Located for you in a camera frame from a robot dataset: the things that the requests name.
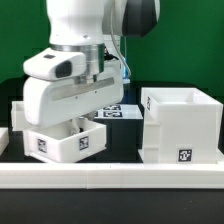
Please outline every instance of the white open box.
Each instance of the white open box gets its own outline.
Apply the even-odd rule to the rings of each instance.
[[[0,155],[9,144],[9,133],[8,128],[0,128]]]
[[[146,163],[217,162],[223,105],[196,88],[143,88]]]
[[[32,125],[26,121],[23,101],[13,101],[11,110],[13,131],[23,131]]]
[[[76,119],[83,131],[72,133],[70,121],[23,131],[25,155],[44,162],[74,163],[105,149],[106,126]]]

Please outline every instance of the white platform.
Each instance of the white platform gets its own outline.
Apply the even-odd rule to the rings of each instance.
[[[224,165],[0,164],[1,189],[224,188]]]

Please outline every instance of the green backdrop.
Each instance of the green backdrop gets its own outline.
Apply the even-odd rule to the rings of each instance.
[[[0,0],[0,82],[48,46],[45,0]],[[156,28],[127,39],[135,81],[189,82],[224,101],[224,1],[161,0]]]

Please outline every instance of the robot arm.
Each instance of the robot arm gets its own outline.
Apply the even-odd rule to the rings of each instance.
[[[27,121],[49,126],[119,102],[120,64],[104,62],[104,34],[146,35],[159,0],[47,0],[47,13],[50,48],[24,63]]]

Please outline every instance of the white box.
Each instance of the white box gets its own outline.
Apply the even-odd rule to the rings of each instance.
[[[195,88],[143,88],[141,102],[143,150],[158,148],[158,163],[216,163],[221,103]]]
[[[9,133],[8,128],[0,128],[0,155],[9,144]]]
[[[77,125],[83,132],[73,134],[70,121],[24,130],[25,155],[44,162],[73,163],[105,149],[105,125],[85,118],[77,119]]]
[[[32,125],[26,121],[23,101],[13,101],[11,110],[13,131],[23,131]]]

